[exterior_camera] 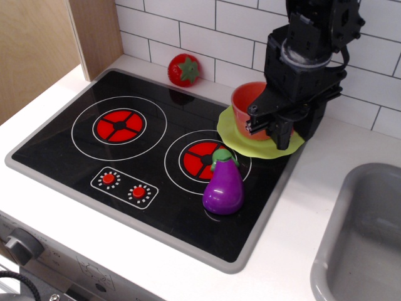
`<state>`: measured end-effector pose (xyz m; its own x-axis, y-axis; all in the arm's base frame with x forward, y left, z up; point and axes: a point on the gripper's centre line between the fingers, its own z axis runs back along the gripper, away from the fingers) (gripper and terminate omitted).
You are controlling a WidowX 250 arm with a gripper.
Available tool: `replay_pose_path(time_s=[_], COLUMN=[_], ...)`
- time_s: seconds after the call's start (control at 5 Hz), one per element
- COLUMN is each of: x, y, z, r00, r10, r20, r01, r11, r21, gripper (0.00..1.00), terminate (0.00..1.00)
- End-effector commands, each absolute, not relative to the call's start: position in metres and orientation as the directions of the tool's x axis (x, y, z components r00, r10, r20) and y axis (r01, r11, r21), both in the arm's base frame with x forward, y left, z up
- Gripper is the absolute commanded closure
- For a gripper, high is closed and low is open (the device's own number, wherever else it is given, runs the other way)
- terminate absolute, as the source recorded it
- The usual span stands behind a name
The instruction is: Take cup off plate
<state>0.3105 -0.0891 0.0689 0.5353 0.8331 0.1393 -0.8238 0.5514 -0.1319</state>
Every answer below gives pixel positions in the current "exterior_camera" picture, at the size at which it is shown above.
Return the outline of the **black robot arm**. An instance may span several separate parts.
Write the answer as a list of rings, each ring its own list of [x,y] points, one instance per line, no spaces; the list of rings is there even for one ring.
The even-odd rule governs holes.
[[[264,131],[277,149],[292,131],[304,140],[316,132],[326,104],[340,96],[347,76],[348,43],[361,37],[358,1],[287,1],[288,23],[268,36],[266,88],[247,108],[247,131]]]

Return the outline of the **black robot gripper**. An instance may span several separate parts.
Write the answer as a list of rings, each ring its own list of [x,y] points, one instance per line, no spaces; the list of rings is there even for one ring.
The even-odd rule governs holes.
[[[264,76],[266,88],[247,108],[250,134],[265,130],[278,150],[289,147],[293,129],[303,138],[314,136],[328,101],[339,97],[340,83],[346,77],[344,62],[330,67],[333,50],[317,58],[308,58],[306,51],[322,49],[310,30],[291,26],[275,29],[268,36]]]

